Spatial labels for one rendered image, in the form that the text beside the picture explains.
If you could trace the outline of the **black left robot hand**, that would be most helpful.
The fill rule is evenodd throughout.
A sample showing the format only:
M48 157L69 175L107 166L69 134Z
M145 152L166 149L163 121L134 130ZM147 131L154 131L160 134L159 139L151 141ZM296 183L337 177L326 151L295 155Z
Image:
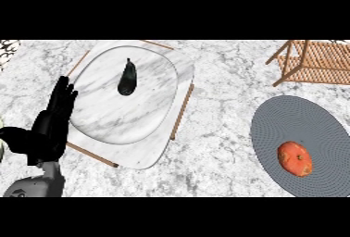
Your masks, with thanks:
M30 130L18 127L0 129L0 139L13 153L29 156L29 165L58 162L66 153L69 121L79 92L63 76L57 82L46 109L39 113Z

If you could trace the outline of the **red tomato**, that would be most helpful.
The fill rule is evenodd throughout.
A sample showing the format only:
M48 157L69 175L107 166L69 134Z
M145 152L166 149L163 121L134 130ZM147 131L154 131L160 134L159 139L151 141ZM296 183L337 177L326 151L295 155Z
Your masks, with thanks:
M278 160L283 168L298 177L306 177L314 171L312 155L305 146L287 141L278 147Z

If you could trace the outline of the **grey round placemat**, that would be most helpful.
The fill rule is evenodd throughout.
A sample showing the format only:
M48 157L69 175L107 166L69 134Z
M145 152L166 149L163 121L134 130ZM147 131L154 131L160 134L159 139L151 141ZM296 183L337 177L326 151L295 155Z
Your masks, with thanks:
M253 149L280 186L299 197L350 197L350 134L331 113L308 99L281 95L259 106L250 126ZM286 171L278 147L300 144L312 157L306 177Z

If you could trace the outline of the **wooden tiered shelf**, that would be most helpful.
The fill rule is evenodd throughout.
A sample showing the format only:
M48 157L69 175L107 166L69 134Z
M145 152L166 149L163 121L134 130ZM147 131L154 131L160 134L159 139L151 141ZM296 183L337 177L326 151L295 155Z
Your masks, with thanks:
M286 81L350 85L350 44L289 40L267 64L278 61Z

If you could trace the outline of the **white marble cutting board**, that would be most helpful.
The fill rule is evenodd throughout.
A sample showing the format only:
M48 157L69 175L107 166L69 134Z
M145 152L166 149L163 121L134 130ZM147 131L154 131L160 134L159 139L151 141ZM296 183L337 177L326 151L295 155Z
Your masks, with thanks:
M125 96L119 84L128 60L137 65L138 87ZM150 168L175 136L184 102L194 88L191 58L142 40L101 40L70 79L79 97L69 145L113 165Z

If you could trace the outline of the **dark eggplant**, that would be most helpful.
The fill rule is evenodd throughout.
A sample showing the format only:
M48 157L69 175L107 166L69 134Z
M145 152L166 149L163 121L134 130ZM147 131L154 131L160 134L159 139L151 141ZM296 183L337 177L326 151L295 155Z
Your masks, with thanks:
M131 95L138 87L138 70L132 60L128 60L126 68L120 78L119 92L122 95Z

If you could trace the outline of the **white patterned object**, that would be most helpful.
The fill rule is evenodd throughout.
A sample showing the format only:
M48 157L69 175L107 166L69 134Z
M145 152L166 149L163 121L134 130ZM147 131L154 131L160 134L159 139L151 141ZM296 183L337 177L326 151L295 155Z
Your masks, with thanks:
M20 46L20 40L0 40L0 71L5 70Z

